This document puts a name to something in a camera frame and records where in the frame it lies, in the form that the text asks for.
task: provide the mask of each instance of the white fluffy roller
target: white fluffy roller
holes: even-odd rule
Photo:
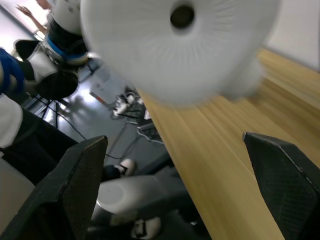
[[[257,49],[279,0],[82,0],[89,47],[136,88],[188,105],[261,81]]]

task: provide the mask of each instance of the shoe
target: shoe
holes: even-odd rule
[[[134,174],[136,163],[131,159],[125,159],[119,165],[114,165],[114,167],[119,169],[121,177],[129,177]]]
[[[134,227],[131,231],[131,238],[150,240],[159,235],[161,230],[161,219],[155,217],[150,220],[137,220],[134,223]]]

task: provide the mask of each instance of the dark pants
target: dark pants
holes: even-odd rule
[[[18,40],[15,42],[15,50],[22,60],[26,60],[39,43],[38,40]]]
[[[35,124],[37,128],[28,137],[6,148],[3,159],[37,185],[77,142],[26,110],[23,110],[22,123],[15,139],[24,136]],[[101,181],[120,176],[119,170],[109,165],[103,169]]]

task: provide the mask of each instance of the person's hand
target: person's hand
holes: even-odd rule
[[[28,8],[26,8],[25,6],[18,5],[18,6],[16,6],[16,9],[18,9],[20,12],[22,12],[24,15],[26,15],[29,18],[33,17],[32,12]]]

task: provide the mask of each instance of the wooden table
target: wooden table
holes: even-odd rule
[[[213,240],[283,240],[257,185],[243,132],[296,144],[320,167],[320,75],[267,50],[257,96],[163,106],[142,93]]]

